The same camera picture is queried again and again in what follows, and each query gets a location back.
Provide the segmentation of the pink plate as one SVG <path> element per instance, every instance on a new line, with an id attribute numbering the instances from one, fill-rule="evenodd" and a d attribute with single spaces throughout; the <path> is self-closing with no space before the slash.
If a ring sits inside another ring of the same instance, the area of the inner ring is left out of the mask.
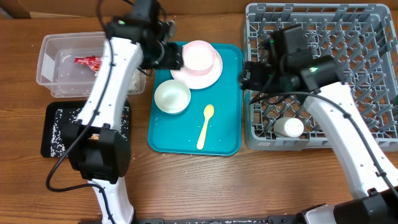
<path id="1" fill-rule="evenodd" d="M 217 82 L 223 70 L 222 58 L 217 50 L 215 51 L 215 53 L 216 57 L 215 57 L 214 66 L 208 73 L 204 75 L 195 75 L 193 73 L 188 72 L 185 69 L 171 70 L 170 72 L 172 78 L 183 82 L 190 89 L 199 90 L 211 86 L 212 84 Z"/>

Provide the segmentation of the pink bowl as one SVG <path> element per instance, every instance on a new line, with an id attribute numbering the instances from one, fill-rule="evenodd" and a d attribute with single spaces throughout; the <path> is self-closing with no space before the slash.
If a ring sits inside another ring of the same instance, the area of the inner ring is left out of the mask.
<path id="1" fill-rule="evenodd" d="M 213 68 L 216 50 L 208 42 L 194 40 L 183 46 L 182 57 L 187 69 L 193 72 L 204 72 Z"/>

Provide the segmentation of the pale green bowl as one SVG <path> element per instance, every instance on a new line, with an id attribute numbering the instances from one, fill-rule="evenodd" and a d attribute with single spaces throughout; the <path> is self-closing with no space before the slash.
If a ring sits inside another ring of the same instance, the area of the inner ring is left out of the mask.
<path id="1" fill-rule="evenodd" d="M 181 81 L 167 80 L 155 90 L 154 101 L 158 109 L 168 114 L 184 111 L 191 100 L 190 89 Z"/>

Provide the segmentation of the pale green cup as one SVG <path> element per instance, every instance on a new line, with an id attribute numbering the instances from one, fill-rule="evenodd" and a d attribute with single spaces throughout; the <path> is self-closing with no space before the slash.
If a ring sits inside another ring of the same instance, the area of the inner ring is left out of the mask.
<path id="1" fill-rule="evenodd" d="M 279 118 L 273 127 L 277 137 L 297 138 L 304 132 L 304 125 L 298 118 Z"/>

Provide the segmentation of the red foil wrapper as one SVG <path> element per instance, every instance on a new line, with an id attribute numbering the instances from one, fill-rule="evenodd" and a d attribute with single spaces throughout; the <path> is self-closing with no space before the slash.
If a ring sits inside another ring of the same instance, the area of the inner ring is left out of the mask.
<path id="1" fill-rule="evenodd" d="M 102 65 L 102 56 L 76 57 L 74 63 L 86 65 L 94 72 L 98 72 Z"/>

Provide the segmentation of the brown food scraps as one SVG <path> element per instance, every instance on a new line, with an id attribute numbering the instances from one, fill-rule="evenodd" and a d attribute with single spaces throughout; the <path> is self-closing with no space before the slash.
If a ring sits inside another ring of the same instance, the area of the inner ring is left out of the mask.
<path id="1" fill-rule="evenodd" d="M 92 139 L 92 140 L 98 140 L 99 139 L 99 137 L 100 137 L 100 135 L 99 134 L 92 134 L 90 137 L 89 137 L 89 139 Z"/>

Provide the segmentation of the white napkin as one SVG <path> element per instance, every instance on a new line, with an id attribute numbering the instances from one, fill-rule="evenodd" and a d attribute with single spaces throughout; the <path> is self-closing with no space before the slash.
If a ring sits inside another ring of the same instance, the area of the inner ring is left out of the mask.
<path id="1" fill-rule="evenodd" d="M 134 71 L 134 74 L 130 81 L 129 91 L 135 91 L 140 81 L 140 72 L 138 70 Z"/>

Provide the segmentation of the white rice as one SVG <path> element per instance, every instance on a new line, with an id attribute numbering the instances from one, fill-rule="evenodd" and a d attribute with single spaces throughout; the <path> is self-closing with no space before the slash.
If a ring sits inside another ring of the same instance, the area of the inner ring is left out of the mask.
<path id="1" fill-rule="evenodd" d="M 72 124 L 76 121 L 77 116 L 81 108 L 65 108 L 58 109 L 55 112 L 54 121 L 51 128 L 49 156 L 60 157 L 66 148 L 61 138 L 61 128 L 65 124 Z M 122 117 L 121 117 L 121 136 L 128 140 L 129 139 L 129 128 L 130 128 L 130 107 L 124 106 Z"/>

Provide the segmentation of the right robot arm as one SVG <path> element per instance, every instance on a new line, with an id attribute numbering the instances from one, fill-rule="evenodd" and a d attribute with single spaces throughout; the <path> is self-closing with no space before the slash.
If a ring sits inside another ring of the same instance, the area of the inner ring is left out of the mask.
<path id="1" fill-rule="evenodd" d="M 301 26 L 272 33 L 265 62 L 246 62 L 241 88 L 257 101 L 296 95 L 327 136 L 349 184 L 352 200 L 298 213 L 296 223 L 396 223 L 397 168 L 362 119 L 332 56 L 314 58 Z"/>

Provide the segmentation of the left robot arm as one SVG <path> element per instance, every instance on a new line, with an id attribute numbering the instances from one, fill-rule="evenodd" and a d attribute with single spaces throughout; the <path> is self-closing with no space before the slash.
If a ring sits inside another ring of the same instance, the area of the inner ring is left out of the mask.
<path id="1" fill-rule="evenodd" d="M 65 160 L 91 187 L 103 213 L 102 223 L 132 223 L 134 208 L 125 183 L 131 146 L 121 135 L 121 117 L 134 72 L 178 70 L 183 67 L 182 47 L 170 43 L 174 21 L 160 20 L 158 1 L 135 1 L 132 11 L 102 24 L 103 57 L 90 96 L 76 121 L 61 130 Z"/>

